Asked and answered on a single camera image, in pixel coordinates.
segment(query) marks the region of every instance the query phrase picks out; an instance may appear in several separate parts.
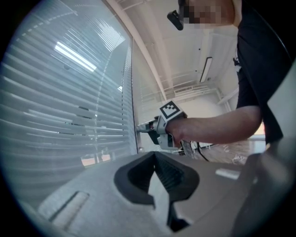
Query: person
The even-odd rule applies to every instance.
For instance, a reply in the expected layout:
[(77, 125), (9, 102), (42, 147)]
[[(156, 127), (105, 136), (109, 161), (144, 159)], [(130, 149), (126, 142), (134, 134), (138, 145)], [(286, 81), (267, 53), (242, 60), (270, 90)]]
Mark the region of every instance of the person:
[(166, 130), (173, 135), (175, 144), (181, 140), (215, 144), (245, 140), (256, 132), (262, 120), (266, 143), (280, 139), (283, 134), (267, 101), (293, 60), (272, 27), (246, 0), (186, 0), (186, 15), (189, 23), (238, 28), (234, 62), (238, 68), (239, 96), (235, 111), (213, 118), (170, 122)]

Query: white ceiling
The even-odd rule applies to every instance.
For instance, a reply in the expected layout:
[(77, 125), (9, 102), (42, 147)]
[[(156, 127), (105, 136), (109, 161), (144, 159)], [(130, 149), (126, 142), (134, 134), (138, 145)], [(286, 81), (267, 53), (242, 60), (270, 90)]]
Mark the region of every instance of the white ceiling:
[(234, 56), (235, 27), (203, 30), (185, 25), (183, 31), (178, 31), (167, 19), (169, 12), (178, 9), (178, 0), (116, 1), (123, 9), (128, 8), (125, 11), (145, 43), (166, 93), (181, 83), (179, 87), (199, 84), (209, 56), (213, 62), (208, 73), (211, 79), (206, 84), (223, 77)]

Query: floor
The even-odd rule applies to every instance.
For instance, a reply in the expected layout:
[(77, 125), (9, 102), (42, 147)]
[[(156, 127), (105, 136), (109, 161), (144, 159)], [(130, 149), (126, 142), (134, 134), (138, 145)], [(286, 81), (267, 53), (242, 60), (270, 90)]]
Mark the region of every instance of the floor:
[(265, 141), (246, 140), (226, 145), (214, 145), (201, 151), (209, 161), (233, 163), (233, 158), (236, 156), (248, 157), (254, 153), (262, 153), (264, 150)]

